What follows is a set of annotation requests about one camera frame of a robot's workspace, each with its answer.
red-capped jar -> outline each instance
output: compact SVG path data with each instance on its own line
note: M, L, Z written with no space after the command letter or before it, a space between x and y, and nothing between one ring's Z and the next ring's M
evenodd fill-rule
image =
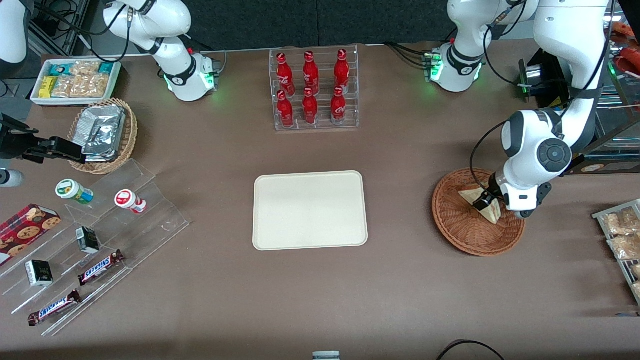
M141 214L147 209L147 202L131 190L120 190L116 194L114 201L117 206L123 209L129 209L135 214Z

snickers bar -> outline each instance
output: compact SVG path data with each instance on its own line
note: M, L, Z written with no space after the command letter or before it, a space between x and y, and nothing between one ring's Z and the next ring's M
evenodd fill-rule
M120 252L120 249L116 250L116 252L109 255L108 258L102 260L94 267L87 270L84 274L78 275L78 280L80 280L80 286L87 285L89 282L98 278L100 275L104 274L110 267L124 260L124 255Z
M54 302L53 304L45 307L44 309L37 311L36 313L29 315L29 326L36 326L43 322L49 315L59 313L62 309L68 306L82 302L80 294L77 290L71 291L69 295Z

white snack tray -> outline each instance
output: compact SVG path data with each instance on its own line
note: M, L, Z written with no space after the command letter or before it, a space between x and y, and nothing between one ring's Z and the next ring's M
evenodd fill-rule
M357 171L265 175L255 181L253 246L258 250L360 246L368 237Z
M93 104L102 100L110 99L111 94L113 94L113 89L116 87L116 81L118 79L118 74L120 73L120 68L122 65L117 62L113 64L113 68L111 69L111 74L109 75L109 82L107 83L107 89L104 92L104 96L102 97L75 97L75 98L48 98L43 99L38 97L38 91L42 86L42 80L45 76L49 74L51 67L53 65L59 64L67 64L73 63L75 61L100 61L97 58L67 58L67 59L54 59L47 60L42 65L40 69L40 74L38 75L38 80L36 81L36 85L31 92L31 101L37 105L41 106L70 106L70 105L85 105L85 104Z

foil package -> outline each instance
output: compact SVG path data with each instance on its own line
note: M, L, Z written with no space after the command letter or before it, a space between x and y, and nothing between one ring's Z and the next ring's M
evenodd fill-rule
M85 109L72 142L83 147L86 162L110 162L118 157L126 111L118 105Z

cookie box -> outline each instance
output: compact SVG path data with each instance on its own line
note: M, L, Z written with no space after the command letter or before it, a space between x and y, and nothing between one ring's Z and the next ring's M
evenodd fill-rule
M0 266L20 254L62 219L57 212L30 204L0 225Z

